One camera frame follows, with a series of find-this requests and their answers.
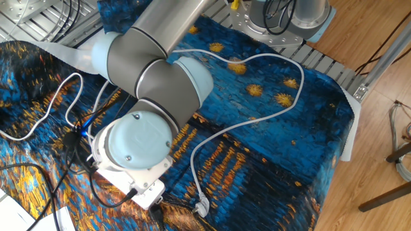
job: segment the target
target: chair leg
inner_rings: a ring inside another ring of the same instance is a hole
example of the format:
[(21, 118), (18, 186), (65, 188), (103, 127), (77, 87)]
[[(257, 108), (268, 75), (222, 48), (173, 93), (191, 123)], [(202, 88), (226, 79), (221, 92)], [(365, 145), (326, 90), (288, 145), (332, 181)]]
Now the chair leg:
[(359, 206), (358, 209), (360, 209), (361, 212), (367, 212), (368, 210), (379, 207), (380, 205), (383, 205), (385, 203), (388, 203), (410, 193), (411, 182), (401, 185), (396, 189), (393, 189), (389, 192), (382, 194), (381, 196), (378, 196), (372, 200), (363, 203)]
[(402, 157), (403, 155), (409, 152), (411, 152), (411, 143), (406, 144), (402, 148), (398, 149), (393, 154), (389, 155), (385, 160), (388, 163), (393, 163), (394, 161), (398, 160), (400, 157)]

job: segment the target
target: blue patterned cloth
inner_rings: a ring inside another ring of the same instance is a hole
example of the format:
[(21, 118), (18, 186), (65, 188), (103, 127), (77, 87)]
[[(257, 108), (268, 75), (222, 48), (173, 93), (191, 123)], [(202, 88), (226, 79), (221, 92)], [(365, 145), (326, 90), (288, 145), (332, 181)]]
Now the blue patterned cloth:
[[(100, 1), (105, 31), (126, 32), (149, 1)], [(201, 17), (177, 49), (213, 51), (227, 59), (275, 53), (248, 36)], [(313, 230), (324, 203), (354, 114), (341, 88), (331, 78), (304, 70), (305, 82), (295, 108), (279, 117), (237, 128), (206, 144), (195, 164), (209, 198), (209, 215), (191, 214), (198, 201), (189, 156), (193, 148), (217, 131), (290, 106), (301, 75), (293, 64), (263, 57), (245, 65), (227, 65), (203, 53), (173, 54), (201, 61), (214, 78), (214, 89), (203, 107), (173, 141), (173, 166), (161, 177), (167, 190), (161, 204), (168, 230)], [(62, 78), (75, 71), (39, 48), (23, 43), (0, 44), (0, 129), (23, 136), (43, 113)], [(88, 113), (103, 79), (85, 77), (85, 90), (74, 112)], [(51, 117), (30, 140), (0, 139), (3, 164), (35, 162), (56, 182), (64, 165), (61, 137), (67, 131), (64, 114), (79, 84), (73, 81), (59, 98)], [(110, 94), (109, 89), (103, 97)], [(110, 123), (120, 102), (97, 121), (94, 131)], [(82, 153), (87, 155), (86, 145)], [(32, 215), (47, 198), (34, 170), (1, 176), (2, 188)], [(101, 197), (115, 201), (123, 195), (97, 177)], [(129, 202), (106, 209), (91, 196), (85, 176), (69, 175), (58, 206), (68, 206), (78, 230), (157, 230), (158, 221)]]

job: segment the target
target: black cable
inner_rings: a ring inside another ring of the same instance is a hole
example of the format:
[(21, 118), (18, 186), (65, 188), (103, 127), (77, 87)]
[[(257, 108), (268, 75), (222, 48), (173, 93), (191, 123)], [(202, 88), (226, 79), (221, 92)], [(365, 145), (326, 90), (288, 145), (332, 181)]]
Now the black cable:
[(126, 100), (124, 101), (124, 103), (121, 105), (120, 109), (117, 111), (116, 116), (114, 116), (114, 120), (117, 119), (118, 115), (120, 115), (120, 112), (122, 111), (122, 109), (125, 107), (127, 101), (131, 98), (131, 95), (129, 94), (126, 98)]
[(105, 99), (105, 101), (103, 102), (103, 104), (101, 104), (95, 112), (81, 116), (81, 118), (79, 119), (79, 121), (81, 121), (83, 118), (86, 118), (87, 116), (93, 116), (93, 115), (95, 115), (95, 114), (101, 114), (101, 111), (102, 111), (102, 110), (104, 110), (103, 112), (105, 112), (105, 111), (108, 110), (110, 107), (112, 107), (112, 106), (113, 106), (115, 103), (117, 103), (118, 101), (115, 101), (115, 102), (109, 104), (109, 103), (110, 103), (110, 100), (114, 97), (114, 95), (115, 95), (119, 90), (120, 90), (120, 88), (117, 87), (117, 88)]
[[(402, 55), (400, 55), (398, 58), (396, 58), (391, 65), (393, 65), (394, 63), (400, 61), (400, 60), (401, 60), (402, 58), (404, 58), (407, 54), (409, 54), (409, 52), (411, 52), (411, 47), (410, 47), (407, 51), (405, 51)], [(375, 62), (375, 61), (379, 60), (380, 58), (381, 58), (381, 56), (375, 58), (374, 60), (371, 60), (371, 62)], [(361, 73), (360, 75), (365, 75), (365, 74), (369, 74), (369, 73), (370, 73), (370, 72)]]
[(94, 186), (92, 184), (92, 175), (93, 173), (89, 173), (89, 180), (90, 180), (90, 189), (92, 194), (94, 195), (94, 197), (98, 200), (98, 202), (100, 204), (102, 204), (103, 206), (107, 207), (107, 208), (116, 208), (122, 204), (124, 204), (126, 201), (131, 200), (131, 198), (133, 198), (133, 196), (137, 195), (137, 190), (136, 189), (131, 189), (129, 193), (127, 193), (127, 195), (118, 203), (115, 203), (113, 205), (108, 205), (106, 203), (104, 203), (97, 195)]
[(73, 28), (74, 24), (75, 24), (76, 21), (77, 21), (77, 18), (78, 18), (79, 13), (80, 13), (80, 0), (77, 0), (77, 12), (76, 12), (76, 16), (74, 17), (73, 22), (71, 23), (69, 29), (67, 29), (67, 30), (64, 32), (64, 34), (63, 34), (62, 36), (60, 36), (58, 39), (56, 39), (56, 41), (54, 41), (54, 42), (58, 42), (58, 41), (62, 40), (62, 39), (71, 31), (71, 29)]
[(51, 208), (51, 209), (52, 209), (52, 211), (53, 211), (53, 217), (54, 217), (54, 222), (55, 222), (55, 225), (56, 225), (56, 229), (57, 229), (57, 231), (60, 231), (60, 227), (59, 227), (59, 225), (58, 225), (58, 219), (57, 219), (57, 215), (56, 215), (56, 204), (55, 204), (55, 201), (54, 201), (55, 195), (53, 194), (53, 191), (51, 190), (51, 184), (50, 184), (50, 182), (48, 181), (44, 170), (43, 170), (40, 166), (38, 166), (38, 165), (36, 165), (36, 164), (11, 164), (11, 165), (9, 165), (9, 166), (0, 167), (0, 170), (10, 169), (10, 168), (14, 168), (14, 167), (34, 167), (35, 169), (37, 169), (37, 171), (38, 171), (38, 172), (40, 173), (40, 175), (43, 177), (44, 181), (46, 182), (46, 186), (47, 186), (46, 188), (47, 188), (47, 190), (48, 190), (48, 192), (49, 192), (49, 200), (51, 200), (51, 204), (52, 204), (52, 208)]
[(399, 24), (395, 27), (395, 29), (391, 32), (391, 34), (385, 39), (383, 44), (381, 44), (381, 46), (376, 50), (376, 52), (370, 57), (370, 59), (368, 59), (366, 63), (362, 64), (355, 70), (356, 75), (360, 74), (364, 70), (364, 68), (367, 67), (368, 64), (378, 60), (376, 59), (375, 61), (372, 61), (372, 59), (381, 51), (381, 49), (391, 39), (391, 37), (395, 34), (395, 32), (397, 32), (398, 28), (406, 21), (407, 18), (410, 17), (410, 15), (411, 15), (411, 11), (403, 18), (403, 20), (401, 20), (401, 22), (399, 22)]
[[(267, 11), (269, 10), (269, 9), (268, 9), (269, 1), (273, 1), (273, 0), (266, 0), (266, 1), (265, 1), (265, 4), (264, 4), (264, 7), (263, 7), (263, 16), (264, 16), (263, 22), (264, 22), (265, 29), (266, 29), (270, 34), (272, 34), (272, 35), (282, 35), (282, 34), (288, 29), (288, 27), (289, 27), (290, 24), (291, 24), (291, 20), (292, 20), (292, 18), (293, 18), (293, 16), (294, 16), (295, 6), (297, 5), (297, 0), (289, 1), (289, 2), (286, 4), (286, 7), (284, 8), (284, 11), (287, 11), (287, 10), (288, 10), (288, 7), (289, 7), (289, 5), (291, 4), (291, 2), (293, 2), (293, 8), (292, 8), (292, 10), (291, 10), (291, 14), (290, 14), (290, 17), (289, 17), (289, 19), (288, 19), (288, 21), (287, 21), (287, 23), (286, 23), (286, 26), (285, 26), (280, 32), (273, 32), (273, 31), (270, 30), (270, 28), (268, 27), (266, 14), (267, 14)], [(284, 14), (286, 14), (286, 12), (283, 12), (283, 15), (282, 15), (281, 18), (280, 18), (280, 23), (281, 23), (281, 21), (283, 20)]]
[(69, 20), (70, 20), (70, 15), (71, 15), (71, 4), (73, 3), (73, 0), (70, 0), (70, 5), (69, 5), (69, 14), (67, 15), (67, 18), (66, 18), (66, 20), (64, 21), (64, 24), (63, 24), (63, 26), (59, 29), (59, 31), (57, 32), (57, 34), (56, 34), (56, 36), (51, 40), (52, 42), (56, 39), (56, 37), (58, 36), (58, 34), (60, 34), (63, 30), (64, 30), (64, 28), (65, 28), (65, 26), (67, 26), (67, 23), (69, 22)]
[[(271, 9), (272, 3), (274, 1), (270, 0), (270, 4), (267, 8), (267, 11), (269, 11)], [(278, 12), (278, 9), (280, 8), (280, 4), (281, 4), (281, 0), (278, 0), (278, 4), (277, 4), (277, 8), (275, 9), (274, 13), (270, 14), (270, 17), (268, 17), (267, 19), (271, 19), (272, 17), (274, 17), (276, 15), (276, 13)]]

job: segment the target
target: metal bracket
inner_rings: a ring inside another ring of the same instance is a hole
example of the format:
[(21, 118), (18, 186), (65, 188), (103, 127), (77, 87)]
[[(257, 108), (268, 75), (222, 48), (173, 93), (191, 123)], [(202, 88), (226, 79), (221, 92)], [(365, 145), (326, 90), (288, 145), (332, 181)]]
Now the metal bracket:
[(242, 6), (237, 10), (231, 9), (230, 17), (232, 19), (232, 28), (243, 32), (244, 34), (267, 44), (270, 47), (299, 47), (303, 39), (289, 31), (285, 31), (282, 35), (271, 35), (265, 28), (255, 25), (250, 20), (251, 2), (246, 4), (247, 8)]
[(366, 87), (364, 84), (361, 84), (360, 87), (354, 93), (354, 98), (361, 103), (367, 95), (368, 91), (368, 87)]
[(24, 11), (24, 7), (26, 7), (27, 1), (30, 0), (0, 0), (0, 12), (2, 12), (6, 17), (12, 20), (14, 23), (17, 23), (19, 19), (20, 24), (30, 20), (32, 17), (38, 15), (40, 12), (45, 10), (46, 8), (56, 4), (59, 0), (36, 0), (32, 3), (29, 3), (27, 9), (22, 15)]

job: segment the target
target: electrical plug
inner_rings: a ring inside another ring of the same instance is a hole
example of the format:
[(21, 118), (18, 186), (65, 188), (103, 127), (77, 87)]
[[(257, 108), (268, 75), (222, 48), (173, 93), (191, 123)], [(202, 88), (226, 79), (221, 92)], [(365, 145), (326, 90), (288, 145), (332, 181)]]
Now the electrical plug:
[(195, 204), (195, 209), (193, 213), (198, 213), (202, 218), (204, 218), (208, 214), (208, 210), (210, 209), (210, 202), (205, 194), (202, 192), (200, 193), (200, 202)]

